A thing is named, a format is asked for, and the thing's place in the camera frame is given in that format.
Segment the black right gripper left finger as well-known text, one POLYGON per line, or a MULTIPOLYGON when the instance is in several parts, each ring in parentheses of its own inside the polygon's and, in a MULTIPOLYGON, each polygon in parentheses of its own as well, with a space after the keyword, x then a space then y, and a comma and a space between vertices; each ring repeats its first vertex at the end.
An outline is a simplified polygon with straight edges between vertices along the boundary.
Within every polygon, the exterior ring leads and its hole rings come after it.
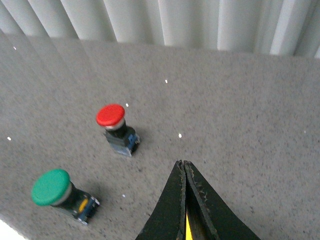
POLYGON ((186 238, 186 172, 176 161, 159 200, 136 237, 137 240, 184 240, 186 238))

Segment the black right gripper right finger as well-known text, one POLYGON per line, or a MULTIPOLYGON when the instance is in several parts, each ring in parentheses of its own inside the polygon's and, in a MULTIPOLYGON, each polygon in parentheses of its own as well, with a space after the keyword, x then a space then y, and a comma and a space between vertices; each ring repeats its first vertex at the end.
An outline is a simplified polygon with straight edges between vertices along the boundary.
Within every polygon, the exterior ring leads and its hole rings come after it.
POLYGON ((193 240, 258 240, 259 237, 228 207, 196 166, 183 163, 186 210, 193 240))

